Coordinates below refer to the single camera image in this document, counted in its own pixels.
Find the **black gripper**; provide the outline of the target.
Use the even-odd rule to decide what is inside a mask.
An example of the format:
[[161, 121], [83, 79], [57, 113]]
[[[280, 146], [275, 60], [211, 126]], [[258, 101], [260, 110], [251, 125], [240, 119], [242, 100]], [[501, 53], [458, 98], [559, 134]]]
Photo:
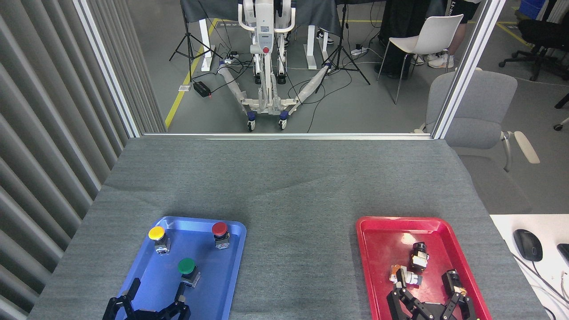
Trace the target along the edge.
[[389, 313], [393, 320], [455, 320], [453, 312], [461, 308], [463, 320], [477, 320], [472, 299], [466, 289], [448, 292], [449, 300], [444, 304], [424, 304], [407, 290], [404, 269], [396, 271], [396, 283], [386, 296]]
[[123, 308], [126, 314], [126, 320], [172, 320], [175, 316], [177, 316], [179, 320], [189, 320], [191, 311], [189, 306], [185, 303], [185, 296], [183, 296], [187, 284], [179, 284], [173, 302], [159, 312], [143, 309], [134, 310], [132, 301], [136, 297], [140, 284], [140, 278], [134, 278], [130, 288], [126, 290], [126, 293], [123, 293], [119, 297], [110, 298], [102, 319], [115, 320], [116, 315]]

